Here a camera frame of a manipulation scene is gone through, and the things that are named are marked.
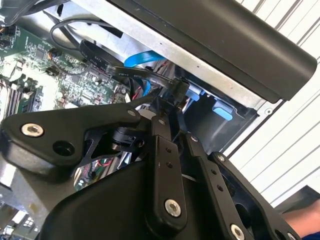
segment chip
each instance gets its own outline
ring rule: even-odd
[[[81,76],[77,76],[77,75],[75,75],[75,76],[72,76],[72,82],[74,82],[75,84],[78,84],[79,83],[79,81],[80,81],[80,78],[81,78]]]
[[[45,52],[37,48],[37,50],[35,51],[35,56],[39,59],[44,59]]]

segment white wall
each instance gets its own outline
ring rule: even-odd
[[[320,59],[320,0],[237,0]],[[320,67],[232,157],[274,207],[320,184]]]

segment person's hand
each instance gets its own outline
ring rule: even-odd
[[[284,213],[282,217],[301,238],[320,232],[320,199],[306,208]]]

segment motherboard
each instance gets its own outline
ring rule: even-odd
[[[125,102],[129,88],[19,26],[0,28],[0,121],[12,114]]]

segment red wire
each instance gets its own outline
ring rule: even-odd
[[[110,159],[107,163],[100,163],[100,161],[101,161],[101,159],[100,160],[98,160],[98,166],[100,166],[100,167],[107,167],[107,166],[109,166],[111,163],[112,163],[112,160],[113,159]]]
[[[135,100],[137,98],[137,96],[139,95],[140,89],[141,89],[141,87],[138,87],[138,89],[136,90],[136,94],[132,97],[132,100]]]

